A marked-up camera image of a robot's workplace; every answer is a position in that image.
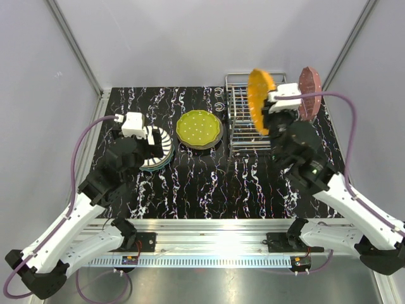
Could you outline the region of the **orange dotted plate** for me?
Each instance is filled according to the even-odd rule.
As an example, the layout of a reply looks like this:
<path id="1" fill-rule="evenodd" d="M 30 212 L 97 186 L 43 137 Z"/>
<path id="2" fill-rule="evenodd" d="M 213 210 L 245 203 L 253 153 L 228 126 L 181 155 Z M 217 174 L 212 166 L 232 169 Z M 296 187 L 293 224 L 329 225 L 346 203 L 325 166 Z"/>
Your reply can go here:
<path id="1" fill-rule="evenodd" d="M 276 89 L 272 76 L 260 69 L 253 69 L 247 81 L 247 103 L 249 114 L 255 129 L 262 135 L 267 136 L 269 130 L 265 128 L 262 108 L 268 99 L 268 93 Z"/>

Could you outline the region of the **green dotted plate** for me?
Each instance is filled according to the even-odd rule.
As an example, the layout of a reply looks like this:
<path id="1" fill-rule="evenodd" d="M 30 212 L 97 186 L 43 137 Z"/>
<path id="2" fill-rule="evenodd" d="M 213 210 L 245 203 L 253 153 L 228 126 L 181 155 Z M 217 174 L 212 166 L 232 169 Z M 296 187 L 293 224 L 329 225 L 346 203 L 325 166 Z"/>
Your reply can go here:
<path id="1" fill-rule="evenodd" d="M 177 121 L 178 138 L 191 146 L 205 146 L 213 143 L 221 132 L 221 122 L 212 113 L 205 110 L 191 110 Z"/>

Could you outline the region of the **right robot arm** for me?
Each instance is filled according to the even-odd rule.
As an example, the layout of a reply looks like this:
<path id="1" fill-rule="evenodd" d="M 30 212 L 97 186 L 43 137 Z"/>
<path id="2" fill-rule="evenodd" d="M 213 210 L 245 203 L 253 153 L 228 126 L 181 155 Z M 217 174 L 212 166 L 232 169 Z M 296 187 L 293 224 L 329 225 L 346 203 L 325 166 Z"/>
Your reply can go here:
<path id="1" fill-rule="evenodd" d="M 320 152 L 320 139 L 293 110 L 261 110 L 271 155 L 299 191 L 324 202 L 354 226 L 330 227 L 297 218 L 284 241 L 293 251 L 323 248 L 352 254 L 369 269 L 389 276 L 404 268 L 404 222 L 385 213 L 351 188 Z"/>

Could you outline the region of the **mint green plate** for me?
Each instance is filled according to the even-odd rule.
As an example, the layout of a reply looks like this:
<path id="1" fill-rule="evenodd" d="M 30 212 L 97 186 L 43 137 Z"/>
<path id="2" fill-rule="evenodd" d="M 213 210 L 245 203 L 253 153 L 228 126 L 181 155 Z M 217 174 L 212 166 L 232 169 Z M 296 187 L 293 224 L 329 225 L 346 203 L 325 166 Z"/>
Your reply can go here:
<path id="1" fill-rule="evenodd" d="M 155 165 L 154 167 L 141 167 L 139 170 L 146 171 L 146 172 L 155 172 L 164 168 L 167 164 L 169 164 L 173 158 L 175 150 L 172 149 L 171 153 L 168 155 L 168 158 L 165 161 L 162 161 L 160 164 Z"/>

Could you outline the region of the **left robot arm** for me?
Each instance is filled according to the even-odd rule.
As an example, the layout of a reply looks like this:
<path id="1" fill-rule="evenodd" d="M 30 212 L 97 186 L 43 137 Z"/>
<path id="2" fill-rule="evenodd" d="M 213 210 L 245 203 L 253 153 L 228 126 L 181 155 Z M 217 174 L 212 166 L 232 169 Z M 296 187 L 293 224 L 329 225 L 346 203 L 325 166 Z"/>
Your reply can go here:
<path id="1" fill-rule="evenodd" d="M 104 253 L 154 251 L 156 233 L 137 232 L 120 217 L 96 235 L 73 244 L 94 218 L 130 193 L 128 182 L 145 162 L 170 155 L 172 143 L 166 131 L 151 126 L 144 131 L 146 138 L 117 137 L 79 185 L 76 202 L 30 246 L 6 255 L 6 262 L 39 299 L 57 293 L 81 266 Z"/>

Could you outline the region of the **white blue striped plate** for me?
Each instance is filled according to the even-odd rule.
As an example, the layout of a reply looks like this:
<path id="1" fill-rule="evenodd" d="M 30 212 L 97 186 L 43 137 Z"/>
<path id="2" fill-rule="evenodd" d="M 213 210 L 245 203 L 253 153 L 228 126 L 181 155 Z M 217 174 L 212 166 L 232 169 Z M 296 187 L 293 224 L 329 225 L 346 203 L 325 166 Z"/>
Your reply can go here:
<path id="1" fill-rule="evenodd" d="M 164 129 L 160 128 L 161 144 L 150 146 L 150 157 L 144 161 L 142 167 L 154 167 L 168 158 L 171 150 L 174 149 L 173 140 Z"/>

